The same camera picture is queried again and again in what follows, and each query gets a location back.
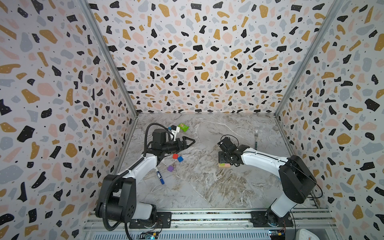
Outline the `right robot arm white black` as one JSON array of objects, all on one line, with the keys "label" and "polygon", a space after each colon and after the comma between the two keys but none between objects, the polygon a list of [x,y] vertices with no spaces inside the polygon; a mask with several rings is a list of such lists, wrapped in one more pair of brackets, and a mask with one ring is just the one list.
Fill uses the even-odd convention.
[{"label": "right robot arm white black", "polygon": [[262,153],[246,145],[236,146],[227,136],[218,142],[219,162],[239,167],[253,166],[279,177],[283,193],[265,211],[252,211],[254,227],[292,227],[291,210],[309,197],[317,181],[303,160],[292,155],[288,158]]}]

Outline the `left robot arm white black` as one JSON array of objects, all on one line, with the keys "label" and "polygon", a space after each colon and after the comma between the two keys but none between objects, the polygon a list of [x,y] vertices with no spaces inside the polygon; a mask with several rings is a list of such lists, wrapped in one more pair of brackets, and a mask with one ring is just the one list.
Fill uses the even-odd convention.
[{"label": "left robot arm white black", "polygon": [[108,231],[120,223],[138,222],[151,227],[157,223],[157,207],[138,202],[137,183],[167,156],[178,154],[191,147],[196,141],[177,132],[159,128],[152,133],[149,142],[145,136],[144,151],[137,162],[117,175],[107,175],[103,182],[95,214],[103,220]]}]

